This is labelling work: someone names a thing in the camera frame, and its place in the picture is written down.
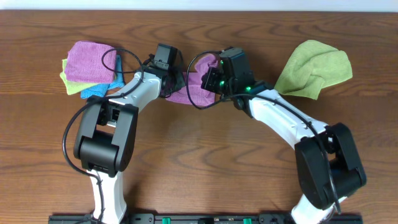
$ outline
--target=folded towel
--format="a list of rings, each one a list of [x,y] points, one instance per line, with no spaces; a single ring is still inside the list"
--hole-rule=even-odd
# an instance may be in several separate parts
[[[346,53],[316,40],[300,44],[290,56],[275,89],[283,95],[318,99],[322,88],[353,77]]]
[[[65,74],[65,67],[67,66],[67,59],[62,60],[62,72],[60,73],[60,77],[67,88],[68,95],[72,95],[78,93],[84,89],[90,88],[92,86],[97,85],[97,83],[78,83],[78,82],[71,82],[67,80]]]
[[[123,71],[122,70],[122,60],[121,60],[120,55],[116,56],[115,71],[120,71],[120,72]],[[87,98],[91,97],[92,95],[103,97],[103,96],[105,96],[105,94],[108,90],[112,90],[114,88],[122,88],[122,87],[124,87],[123,74],[118,72],[116,74],[116,79],[111,84],[98,84],[91,88],[83,90],[80,93],[80,98],[87,99]]]
[[[113,47],[89,41],[78,41],[68,53],[68,64],[65,68],[68,81],[85,83],[112,83],[114,72],[106,69],[101,58]],[[109,52],[104,63],[109,68],[115,67],[116,51]]]
[[[217,67],[218,61],[212,54],[208,54],[205,57],[199,59],[195,65],[195,72],[189,73],[189,94],[192,101],[198,106],[206,106],[215,101],[215,93],[202,89],[201,77],[208,71],[209,67]],[[190,105],[191,102],[188,99],[187,88],[183,87],[181,90],[173,93],[170,97],[166,98],[167,101],[174,103],[182,103]]]

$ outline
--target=green cloth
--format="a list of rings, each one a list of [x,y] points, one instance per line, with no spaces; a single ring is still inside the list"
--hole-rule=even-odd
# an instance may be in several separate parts
[[[353,77],[346,53],[316,40],[300,44],[282,71],[275,89],[283,95],[318,99],[322,88]]]
[[[67,88],[68,95],[72,95],[78,93],[82,90],[90,88],[92,86],[98,85],[98,83],[78,83],[71,82],[67,80],[67,76],[65,74],[65,67],[67,66],[67,59],[62,60],[62,72],[60,73],[60,77]]]

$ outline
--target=green connector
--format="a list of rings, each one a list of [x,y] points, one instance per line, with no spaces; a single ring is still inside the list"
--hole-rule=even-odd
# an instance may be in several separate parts
[[[251,224],[251,218],[244,218],[243,224]]]
[[[172,220],[171,218],[163,218],[162,219],[162,224],[171,224]]]

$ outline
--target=pink cloth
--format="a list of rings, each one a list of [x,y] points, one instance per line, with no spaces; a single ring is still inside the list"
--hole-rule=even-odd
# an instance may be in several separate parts
[[[114,72],[106,69],[102,63],[102,55],[113,47],[89,41],[78,41],[68,53],[65,74],[68,81],[83,83],[112,83]],[[104,63],[114,68],[116,51],[109,52]]]
[[[192,101],[198,106],[207,106],[210,103],[214,103],[216,94],[210,91],[200,88],[201,77],[208,71],[209,67],[217,67],[218,61],[212,54],[208,54],[203,58],[199,59],[195,65],[197,72],[189,73],[189,94]],[[182,103],[190,105],[191,102],[188,99],[187,87],[183,87],[180,91],[173,93],[170,97],[166,98],[167,101],[174,103]]]

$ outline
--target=wood grain surface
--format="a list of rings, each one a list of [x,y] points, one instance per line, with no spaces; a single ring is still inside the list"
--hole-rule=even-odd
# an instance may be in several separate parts
[[[124,47],[142,60],[159,42],[185,60],[233,45],[247,52],[258,79],[274,84],[308,39],[344,50],[354,77],[317,101],[286,99],[352,130],[368,184],[343,211],[367,224],[396,223],[398,14],[148,11],[0,11],[0,223],[46,223],[53,213],[94,208],[91,182],[61,149],[65,126],[85,103],[68,96],[59,77],[76,41]],[[137,68],[128,56],[123,63]],[[231,103],[198,111],[157,99],[139,115],[124,192],[132,212],[259,213],[291,210],[302,194],[297,180],[289,145]]]

